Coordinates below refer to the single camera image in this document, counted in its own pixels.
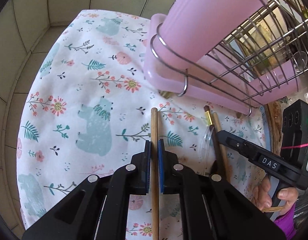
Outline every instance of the wooden dowel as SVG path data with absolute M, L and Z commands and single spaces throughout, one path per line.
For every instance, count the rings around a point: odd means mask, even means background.
M 158 112 L 151 109 L 151 189 L 152 189 L 152 233 L 159 240 L 159 180 L 158 180 Z
M 217 131 L 221 131 L 222 130 L 221 123 L 220 123 L 220 120 L 218 118 L 217 113 L 215 113 L 215 112 L 213 113 L 213 119 L 214 119 L 214 125 L 215 125 Z M 221 148 L 223 162 L 224 162 L 225 171 L 226 171 L 226 180 L 230 183 L 231 178 L 230 178 L 230 173 L 229 173 L 229 164 L 228 164 L 228 160 L 227 160 L 226 149 L 225 149 L 225 146 L 223 144 L 220 144 L 220 148 Z

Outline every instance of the table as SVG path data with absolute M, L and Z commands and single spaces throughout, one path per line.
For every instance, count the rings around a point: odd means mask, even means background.
M 189 97 L 165 99 L 142 73 L 149 20 L 83 10 L 60 35 L 31 87 L 21 117 L 17 178 L 21 213 L 30 227 L 89 174 L 107 176 L 150 139 L 150 110 L 159 112 L 167 150 L 198 173 L 206 131 L 204 105 L 222 128 L 270 147 L 264 108 L 253 117 Z M 264 172 L 228 150 L 231 183 L 248 199 Z M 160 196 L 161 238 L 182 235 L 177 195 Z M 126 239 L 150 239 L 150 196 L 131 196 Z

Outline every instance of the silver screw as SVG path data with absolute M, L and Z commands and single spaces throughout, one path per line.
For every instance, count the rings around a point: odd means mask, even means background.
M 98 176 L 95 175 L 95 174 L 90 175 L 90 176 L 88 177 L 88 181 L 89 181 L 89 182 L 95 182 L 95 181 L 97 181 L 97 180 L 98 180 Z
M 125 167 L 128 171 L 133 171 L 134 169 L 136 169 L 136 166 L 134 164 L 128 164 Z
M 218 174 L 213 174 L 211 179 L 214 180 L 214 181 L 220 181 L 222 179 L 222 177 Z
M 175 165 L 173 166 L 173 168 L 174 168 L 174 170 L 176 170 L 176 171 L 181 171 L 184 167 L 183 167 L 182 164 L 175 164 Z

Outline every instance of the pink rubber band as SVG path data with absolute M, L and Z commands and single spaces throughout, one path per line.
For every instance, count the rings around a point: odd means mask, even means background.
M 296 146 L 286 146 L 286 147 L 281 147 L 281 150 L 283 149 L 294 149 L 294 148 L 303 148 L 308 146 L 308 143 L 306 144 L 301 144 L 301 145 L 296 145 Z

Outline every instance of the hand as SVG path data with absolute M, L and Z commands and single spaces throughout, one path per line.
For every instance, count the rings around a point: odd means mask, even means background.
M 269 208 L 270 206 L 272 206 L 272 199 L 268 194 L 270 188 L 271 188 L 270 179 L 266 175 L 263 178 L 261 185 L 256 186 L 253 189 L 252 203 L 261 211 L 264 208 Z M 280 211 L 280 216 L 284 215 L 291 209 L 293 204 L 296 202 L 298 196 L 299 192 L 294 187 L 283 188 L 278 192 L 277 194 L 278 199 L 286 201 L 284 207 Z

